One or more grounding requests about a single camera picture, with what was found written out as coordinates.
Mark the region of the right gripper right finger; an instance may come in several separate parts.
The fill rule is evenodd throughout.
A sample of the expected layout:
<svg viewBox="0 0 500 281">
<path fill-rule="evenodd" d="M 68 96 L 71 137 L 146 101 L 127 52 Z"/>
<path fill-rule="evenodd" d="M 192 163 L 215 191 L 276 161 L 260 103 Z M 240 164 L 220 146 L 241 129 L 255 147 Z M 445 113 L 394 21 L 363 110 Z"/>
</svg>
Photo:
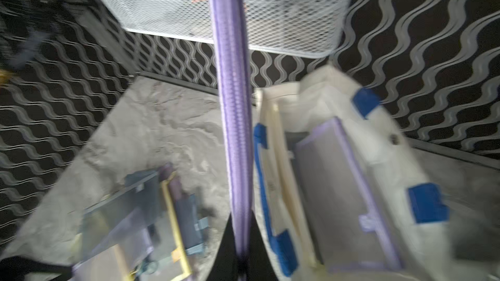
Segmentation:
<svg viewBox="0 0 500 281">
<path fill-rule="evenodd" d="M 278 281 L 269 259 L 255 214 L 252 213 L 247 258 L 248 281 Z"/>
</svg>

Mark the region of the yellow trim mesh pouch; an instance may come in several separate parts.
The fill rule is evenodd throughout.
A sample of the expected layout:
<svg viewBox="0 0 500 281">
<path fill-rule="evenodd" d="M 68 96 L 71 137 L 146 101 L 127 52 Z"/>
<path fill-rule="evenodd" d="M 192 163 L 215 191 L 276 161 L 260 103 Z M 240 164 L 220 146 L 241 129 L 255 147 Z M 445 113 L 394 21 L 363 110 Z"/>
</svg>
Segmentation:
<svg viewBox="0 0 500 281">
<path fill-rule="evenodd" d="M 307 224 L 307 218 L 299 195 L 298 184 L 287 148 L 285 132 L 277 104 L 270 108 L 269 123 L 272 150 L 276 159 L 279 188 L 285 209 L 289 215 L 290 224 L 295 230 L 296 244 L 301 264 L 310 268 L 318 267 L 315 249 Z"/>
</svg>

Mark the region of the purple trim mesh pouch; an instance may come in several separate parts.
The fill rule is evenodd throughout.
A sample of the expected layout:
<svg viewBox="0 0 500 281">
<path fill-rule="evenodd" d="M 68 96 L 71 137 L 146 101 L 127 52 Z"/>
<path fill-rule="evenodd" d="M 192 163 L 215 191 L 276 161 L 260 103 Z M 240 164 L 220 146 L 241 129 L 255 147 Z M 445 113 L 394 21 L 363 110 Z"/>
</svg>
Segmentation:
<svg viewBox="0 0 500 281">
<path fill-rule="evenodd" d="M 403 268 L 339 118 L 296 143 L 294 162 L 313 244 L 329 273 Z"/>
</svg>

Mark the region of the white canvas tote bag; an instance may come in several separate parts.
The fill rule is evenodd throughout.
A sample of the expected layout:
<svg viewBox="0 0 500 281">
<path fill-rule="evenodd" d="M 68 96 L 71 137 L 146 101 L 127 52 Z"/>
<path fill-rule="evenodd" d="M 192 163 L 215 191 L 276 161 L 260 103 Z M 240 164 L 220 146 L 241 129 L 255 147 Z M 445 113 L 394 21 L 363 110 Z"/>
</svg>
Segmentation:
<svg viewBox="0 0 500 281">
<path fill-rule="evenodd" d="M 415 149 L 333 66 L 255 90 L 268 239 L 292 280 L 498 280 L 499 172 Z"/>
</svg>

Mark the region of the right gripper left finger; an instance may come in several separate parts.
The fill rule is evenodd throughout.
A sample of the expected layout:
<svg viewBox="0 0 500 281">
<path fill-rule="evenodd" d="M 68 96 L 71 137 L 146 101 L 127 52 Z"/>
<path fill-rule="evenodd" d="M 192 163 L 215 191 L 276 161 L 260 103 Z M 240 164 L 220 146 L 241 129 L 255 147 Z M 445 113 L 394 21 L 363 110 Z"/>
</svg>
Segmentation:
<svg viewBox="0 0 500 281">
<path fill-rule="evenodd" d="M 206 281 L 236 281 L 237 255 L 232 215 L 229 216 L 216 258 Z"/>
</svg>

